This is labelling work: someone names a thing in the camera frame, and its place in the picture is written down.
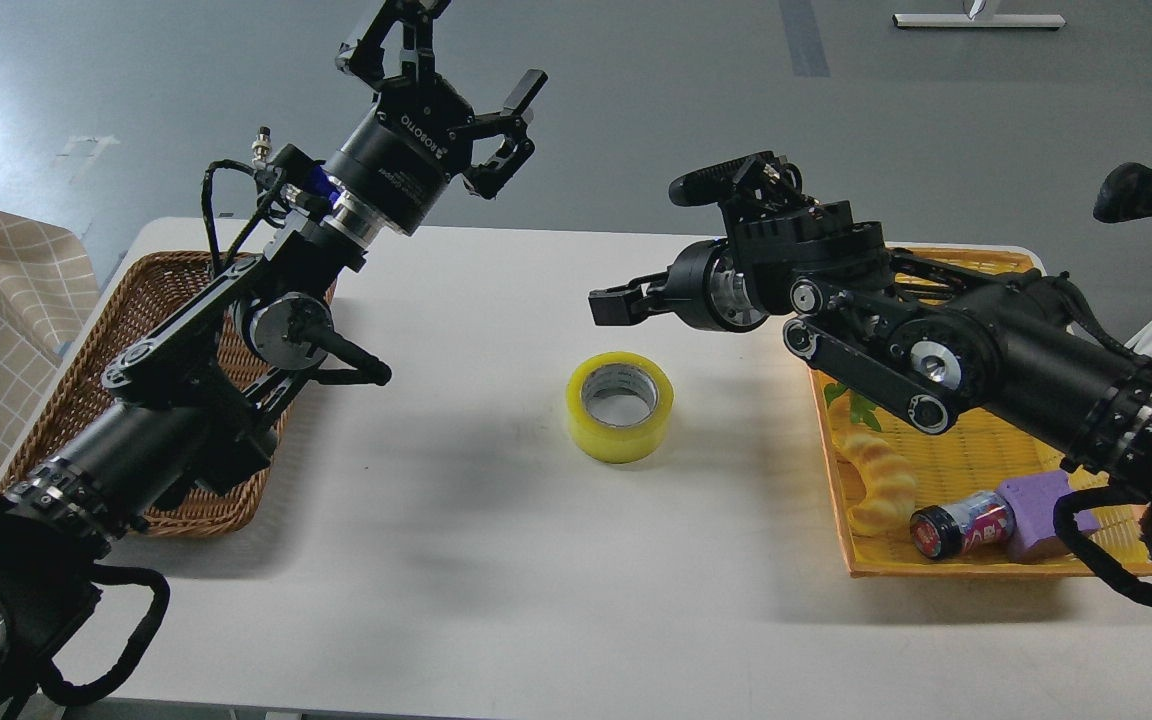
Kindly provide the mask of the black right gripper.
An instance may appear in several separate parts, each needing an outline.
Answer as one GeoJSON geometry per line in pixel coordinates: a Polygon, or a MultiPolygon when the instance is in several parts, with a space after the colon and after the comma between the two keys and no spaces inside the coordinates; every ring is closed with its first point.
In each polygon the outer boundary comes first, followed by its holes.
{"type": "Polygon", "coordinates": [[[750,300],[732,247],[718,240],[690,243],[667,272],[591,290],[588,302],[594,325],[636,325],[649,316],[676,314],[695,329],[748,333],[768,319],[750,300]]]}

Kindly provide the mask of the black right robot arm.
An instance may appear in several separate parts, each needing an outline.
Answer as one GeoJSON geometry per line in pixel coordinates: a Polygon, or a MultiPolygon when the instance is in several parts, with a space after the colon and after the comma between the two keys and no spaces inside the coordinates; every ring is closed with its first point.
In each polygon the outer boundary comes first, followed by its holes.
{"type": "Polygon", "coordinates": [[[664,272],[589,295],[598,325],[676,314],[744,333],[786,316],[787,350],[938,435],[983,407],[1056,448],[1062,468],[1106,473],[1061,498],[1053,523],[1096,577],[1152,607],[1152,357],[1097,323],[1066,274],[986,274],[884,245],[849,202],[805,194],[760,151],[675,179],[669,200],[717,205],[723,237],[664,272]]]}

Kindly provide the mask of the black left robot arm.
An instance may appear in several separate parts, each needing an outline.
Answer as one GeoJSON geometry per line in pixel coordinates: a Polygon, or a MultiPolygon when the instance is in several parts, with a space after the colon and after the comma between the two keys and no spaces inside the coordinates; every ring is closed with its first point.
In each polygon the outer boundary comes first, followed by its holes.
{"type": "Polygon", "coordinates": [[[61,706],[108,697],[162,624],[168,579],[105,564],[145,514],[189,488],[223,495],[270,467],[276,420],[306,386],[384,386],[391,367],[335,328],[326,291],[362,268],[379,232],[412,234],[453,179],[494,199],[535,154],[531,103],[547,73],[526,70],[502,109],[479,114],[435,70],[444,1],[385,1],[338,69],[372,90],[332,158],[273,151],[215,161],[200,200],[211,281],[109,361],[109,409],[0,488],[0,706],[32,694],[61,706]],[[210,177],[252,179],[257,205],[228,250],[210,177]]]}

